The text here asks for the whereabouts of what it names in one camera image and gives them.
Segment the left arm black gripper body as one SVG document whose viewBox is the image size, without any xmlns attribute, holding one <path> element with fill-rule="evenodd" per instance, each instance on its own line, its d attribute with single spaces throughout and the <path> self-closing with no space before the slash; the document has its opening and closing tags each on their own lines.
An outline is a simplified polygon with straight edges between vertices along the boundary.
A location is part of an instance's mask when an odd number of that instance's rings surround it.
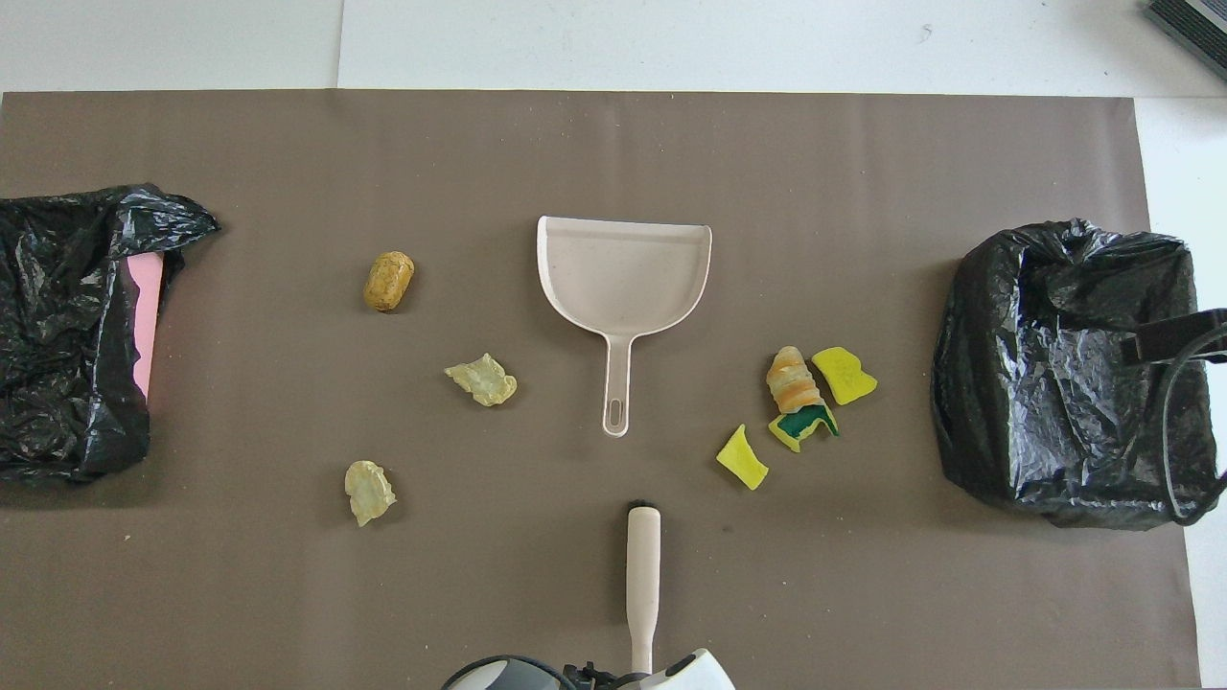
<svg viewBox="0 0 1227 690">
<path fill-rule="evenodd" d="M 584 667 L 567 664 L 566 679 L 574 689 L 638 689 L 640 673 L 632 672 L 623 674 L 623 676 L 615 676 L 611 672 L 600 672 L 594 663 L 587 663 Z"/>
</svg>

